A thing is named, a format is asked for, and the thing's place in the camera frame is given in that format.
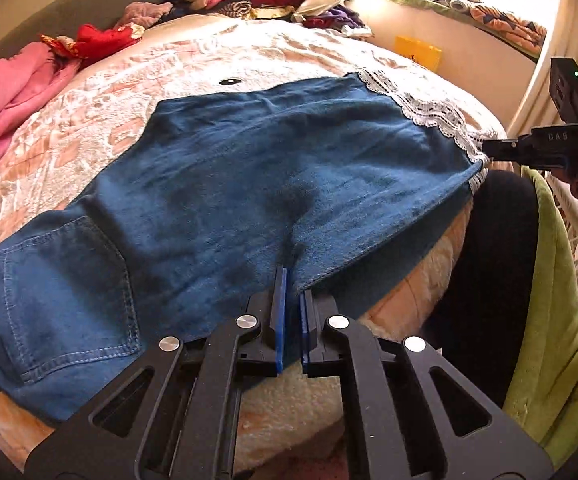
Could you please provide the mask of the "blue denim pants lace hem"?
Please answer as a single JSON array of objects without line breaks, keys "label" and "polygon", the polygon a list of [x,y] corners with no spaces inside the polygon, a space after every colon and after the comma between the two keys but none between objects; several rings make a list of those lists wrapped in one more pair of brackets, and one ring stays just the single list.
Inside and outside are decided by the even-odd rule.
[{"label": "blue denim pants lace hem", "polygon": [[366,312],[435,245],[487,159],[451,102],[359,70],[160,102],[62,210],[0,244],[0,392],[62,422],[161,338],[290,271]]}]

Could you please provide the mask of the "peach white bear bedspread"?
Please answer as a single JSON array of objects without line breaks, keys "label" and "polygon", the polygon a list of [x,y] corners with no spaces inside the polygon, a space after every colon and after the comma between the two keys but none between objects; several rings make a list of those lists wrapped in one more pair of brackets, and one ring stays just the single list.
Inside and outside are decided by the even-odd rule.
[{"label": "peach white bear bedspread", "polygon": [[396,83],[407,125],[429,125],[423,109],[440,104],[462,117],[461,125],[442,127],[446,140],[506,134],[475,96],[372,44],[273,21],[182,18],[84,70],[15,131],[0,160],[0,242],[76,197],[138,140],[155,104],[216,92],[217,78],[231,68],[242,70],[245,90],[369,68]]}]

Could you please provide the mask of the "patterned blanket on sill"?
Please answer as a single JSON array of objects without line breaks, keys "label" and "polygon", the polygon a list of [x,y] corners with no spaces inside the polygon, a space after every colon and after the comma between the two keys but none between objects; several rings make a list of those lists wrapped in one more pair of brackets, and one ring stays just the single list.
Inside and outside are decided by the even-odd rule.
[{"label": "patterned blanket on sill", "polygon": [[538,58],[542,52],[547,36],[547,29],[544,26],[482,3],[472,4],[469,14],[472,20],[478,22],[488,32],[493,32],[511,47],[533,58]]}]

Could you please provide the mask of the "yellow paper bag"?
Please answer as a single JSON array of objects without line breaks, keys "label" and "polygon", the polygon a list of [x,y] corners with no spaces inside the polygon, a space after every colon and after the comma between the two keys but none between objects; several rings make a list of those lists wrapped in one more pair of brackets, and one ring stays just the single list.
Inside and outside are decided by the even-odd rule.
[{"label": "yellow paper bag", "polygon": [[403,58],[409,58],[433,73],[438,70],[443,54],[443,51],[433,44],[403,36],[395,37],[394,51],[398,55],[403,56]]}]

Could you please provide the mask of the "black trouser leg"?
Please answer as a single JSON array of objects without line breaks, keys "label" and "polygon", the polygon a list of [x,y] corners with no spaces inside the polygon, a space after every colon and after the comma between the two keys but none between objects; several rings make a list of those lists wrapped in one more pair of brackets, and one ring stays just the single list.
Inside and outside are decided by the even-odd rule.
[{"label": "black trouser leg", "polygon": [[492,170],[476,192],[464,246],[423,337],[503,406],[521,350],[538,242],[531,181]]}]

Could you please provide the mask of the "green windowsill cloth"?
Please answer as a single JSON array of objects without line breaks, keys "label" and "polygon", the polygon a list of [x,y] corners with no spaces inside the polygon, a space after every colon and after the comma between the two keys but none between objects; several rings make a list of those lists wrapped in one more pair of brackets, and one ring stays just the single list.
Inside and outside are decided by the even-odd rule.
[{"label": "green windowsill cloth", "polygon": [[[466,24],[481,30],[481,32],[485,32],[490,36],[495,37],[496,39],[502,41],[504,44],[507,44],[504,40],[498,38],[493,34],[493,32],[488,32],[485,30],[478,22],[472,20],[469,9],[472,4],[475,3],[482,3],[481,1],[472,1],[472,0],[388,0],[396,4],[400,4],[401,6],[409,6],[410,8],[418,9],[418,10],[425,10],[425,11],[433,11],[436,14],[440,14],[444,16],[444,18],[450,18],[456,22],[460,22],[462,24]],[[512,47],[514,50],[522,53],[526,58],[537,62],[538,58],[533,58],[530,55],[525,54],[524,52],[520,51],[517,48]]]}]

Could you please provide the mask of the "purple clothes pile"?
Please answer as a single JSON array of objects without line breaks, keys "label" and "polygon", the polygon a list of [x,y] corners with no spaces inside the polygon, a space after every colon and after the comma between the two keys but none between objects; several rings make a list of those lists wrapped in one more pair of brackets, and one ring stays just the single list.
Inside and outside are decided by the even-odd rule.
[{"label": "purple clothes pile", "polygon": [[346,6],[334,6],[318,16],[305,18],[302,25],[311,29],[331,29],[344,37],[368,38],[373,36],[371,29],[365,25],[355,11]]}]

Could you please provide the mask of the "mauve fuzzy garment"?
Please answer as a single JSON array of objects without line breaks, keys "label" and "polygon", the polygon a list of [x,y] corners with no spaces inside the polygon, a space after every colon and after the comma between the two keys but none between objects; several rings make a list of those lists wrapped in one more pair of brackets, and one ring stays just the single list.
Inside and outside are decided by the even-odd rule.
[{"label": "mauve fuzzy garment", "polygon": [[155,25],[160,18],[166,16],[173,9],[173,4],[165,3],[151,3],[135,1],[128,4],[119,18],[119,21],[114,25],[115,28],[128,26],[134,24],[144,28],[150,28]]}]

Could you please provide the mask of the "red embroidered garment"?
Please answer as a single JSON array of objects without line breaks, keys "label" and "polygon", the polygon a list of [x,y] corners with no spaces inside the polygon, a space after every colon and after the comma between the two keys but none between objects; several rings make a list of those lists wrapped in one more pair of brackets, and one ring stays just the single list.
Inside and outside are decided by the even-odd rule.
[{"label": "red embroidered garment", "polygon": [[100,30],[91,24],[84,24],[78,29],[76,38],[41,35],[40,39],[62,58],[75,58],[82,62],[95,63],[137,44],[144,32],[143,26],[133,23],[105,30]]}]

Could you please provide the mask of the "pink folded duvet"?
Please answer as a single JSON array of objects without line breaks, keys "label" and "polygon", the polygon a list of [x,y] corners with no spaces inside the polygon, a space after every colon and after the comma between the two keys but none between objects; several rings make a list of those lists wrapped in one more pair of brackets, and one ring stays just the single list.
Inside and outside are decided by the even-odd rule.
[{"label": "pink folded duvet", "polygon": [[54,99],[80,67],[42,42],[32,42],[11,58],[0,58],[0,159],[12,135],[35,112]]}]

